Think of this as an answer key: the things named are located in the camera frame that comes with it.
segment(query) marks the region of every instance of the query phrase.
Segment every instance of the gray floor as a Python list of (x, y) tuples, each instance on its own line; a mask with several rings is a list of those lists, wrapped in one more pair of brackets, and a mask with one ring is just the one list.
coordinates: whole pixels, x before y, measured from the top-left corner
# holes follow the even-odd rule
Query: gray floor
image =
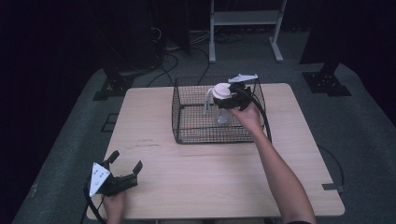
[[(317, 144), (327, 148), (341, 164), (345, 188), (341, 196), (346, 212), (340, 217), (320, 217), (320, 223), (393, 223), (396, 219), (396, 130), (359, 76), (340, 65), (336, 75), (352, 96), (329, 97), (313, 94), (302, 72), (318, 71), (321, 64), (299, 65), (308, 33), (281, 33), (278, 44), (285, 61), (277, 63), (268, 43), (268, 34), (246, 35), (243, 41), (217, 45), (217, 62), (206, 76), (258, 74), (261, 83), (284, 82), (291, 85)], [(207, 52), (207, 42), (195, 46)], [(175, 77), (199, 77), (207, 58), (199, 50), (188, 56), (173, 55), (178, 65), (169, 72)], [(165, 57), (163, 67), (176, 60)], [(139, 77), (134, 87), (146, 87), (162, 70)], [(101, 129), (111, 113), (118, 113), (122, 97), (106, 101), (92, 98), (102, 88), (102, 70), (92, 75), (56, 140), (51, 153), (27, 195), (14, 223), (79, 223), (84, 210), (82, 188), (94, 161), (102, 161), (111, 133)], [(169, 86), (162, 76), (150, 87)], [(330, 154), (321, 150), (335, 183), (341, 173)], [(84, 223), (97, 223), (84, 218)]]

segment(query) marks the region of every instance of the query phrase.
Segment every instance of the hand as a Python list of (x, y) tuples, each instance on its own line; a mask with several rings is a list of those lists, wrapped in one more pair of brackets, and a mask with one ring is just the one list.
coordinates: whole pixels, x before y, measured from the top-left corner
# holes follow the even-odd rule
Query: hand
[(126, 191), (114, 196), (105, 196), (103, 205), (107, 213), (107, 224), (120, 224), (123, 220), (126, 203)]
[(250, 132), (250, 134), (255, 132), (262, 133), (259, 108), (257, 108), (253, 103), (250, 103), (243, 111), (239, 111), (235, 108), (229, 109), (229, 111), (239, 120), (242, 126)]

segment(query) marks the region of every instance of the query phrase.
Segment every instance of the wooden table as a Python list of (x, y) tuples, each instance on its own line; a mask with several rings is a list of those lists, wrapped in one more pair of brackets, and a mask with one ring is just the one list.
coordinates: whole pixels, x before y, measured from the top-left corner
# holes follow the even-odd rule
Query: wooden table
[[(288, 84), (262, 84), (273, 143), (299, 177), (317, 216), (340, 216), (344, 205)], [(139, 185), (128, 189), (126, 218), (280, 217), (253, 143), (179, 145), (172, 134), (173, 88), (128, 90), (106, 158), (113, 175), (138, 161)], [(100, 198), (93, 197), (96, 204)], [(101, 207), (103, 217), (106, 213)], [(89, 218), (95, 218), (88, 212)]]

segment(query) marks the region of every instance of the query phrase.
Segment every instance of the wire cage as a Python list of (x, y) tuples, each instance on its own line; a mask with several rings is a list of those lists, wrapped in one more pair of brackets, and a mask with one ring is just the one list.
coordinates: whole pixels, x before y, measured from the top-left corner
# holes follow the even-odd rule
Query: wire cage
[[(232, 117), (227, 124), (215, 121), (213, 96), (209, 110), (204, 114), (205, 95), (218, 83), (226, 83), (232, 77), (178, 77), (175, 81), (172, 101), (172, 129), (179, 144), (243, 143), (252, 142), (248, 131)], [(258, 78), (245, 81), (253, 96), (265, 110), (262, 88)]]

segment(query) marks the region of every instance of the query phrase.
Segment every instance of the human arm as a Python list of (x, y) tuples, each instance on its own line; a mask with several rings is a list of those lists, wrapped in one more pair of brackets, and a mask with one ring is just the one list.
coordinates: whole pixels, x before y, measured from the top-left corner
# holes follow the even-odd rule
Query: human arm
[(126, 203), (126, 191), (114, 196), (105, 196), (103, 205), (107, 213), (107, 224), (121, 224)]
[(303, 185), (262, 131), (258, 108), (250, 103), (243, 111), (237, 109), (229, 109), (229, 111), (251, 134), (256, 144), (270, 190), (283, 221), (317, 223)]

